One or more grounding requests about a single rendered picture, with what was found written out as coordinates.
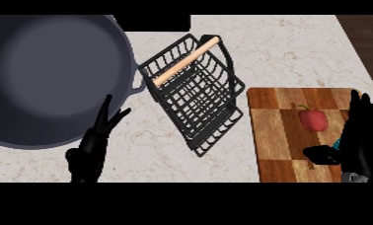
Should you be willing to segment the brown wooden cutting board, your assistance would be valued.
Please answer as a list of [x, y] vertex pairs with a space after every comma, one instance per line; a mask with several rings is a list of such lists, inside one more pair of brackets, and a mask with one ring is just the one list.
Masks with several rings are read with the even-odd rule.
[[[339, 165], [315, 165], [304, 149], [332, 145], [348, 119], [351, 88], [249, 88], [248, 106], [262, 183], [338, 183]], [[302, 127], [299, 112], [320, 110], [327, 130]]]

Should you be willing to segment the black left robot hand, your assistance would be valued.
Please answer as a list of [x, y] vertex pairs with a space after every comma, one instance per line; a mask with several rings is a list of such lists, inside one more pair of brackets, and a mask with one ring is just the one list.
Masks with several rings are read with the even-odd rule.
[[131, 109], [118, 111], [113, 117], [108, 117], [112, 96], [108, 95], [97, 113], [94, 125], [85, 130], [77, 148], [65, 152], [68, 171], [72, 183], [96, 183], [102, 174], [108, 139], [112, 129]]

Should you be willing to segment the red bell pepper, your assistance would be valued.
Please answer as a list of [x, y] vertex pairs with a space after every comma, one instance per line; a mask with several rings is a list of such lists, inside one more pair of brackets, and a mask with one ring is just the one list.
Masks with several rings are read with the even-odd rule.
[[305, 105], [302, 105], [302, 110], [299, 111], [301, 124], [305, 130], [312, 132], [320, 132], [327, 130], [327, 118], [326, 114], [320, 110], [311, 110]]

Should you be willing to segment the dark brown wooden cabinet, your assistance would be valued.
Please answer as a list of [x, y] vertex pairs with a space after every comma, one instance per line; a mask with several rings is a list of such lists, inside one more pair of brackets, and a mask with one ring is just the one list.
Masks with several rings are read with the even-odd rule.
[[338, 15], [336, 19], [373, 79], [373, 15]]

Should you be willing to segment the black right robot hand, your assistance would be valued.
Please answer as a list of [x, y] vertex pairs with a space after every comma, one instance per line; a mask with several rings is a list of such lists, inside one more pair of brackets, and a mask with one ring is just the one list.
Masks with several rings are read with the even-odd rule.
[[373, 183], [373, 103], [367, 94], [351, 91], [348, 120], [338, 147], [327, 145], [304, 149], [304, 155], [317, 165], [339, 165], [340, 174], [355, 173]]

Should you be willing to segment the large dark grey pan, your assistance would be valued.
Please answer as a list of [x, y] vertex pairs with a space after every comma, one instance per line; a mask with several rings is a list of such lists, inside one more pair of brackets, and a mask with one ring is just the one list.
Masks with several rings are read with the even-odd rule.
[[133, 86], [130, 39], [110, 15], [0, 15], [0, 146], [49, 149], [82, 137], [105, 98]]

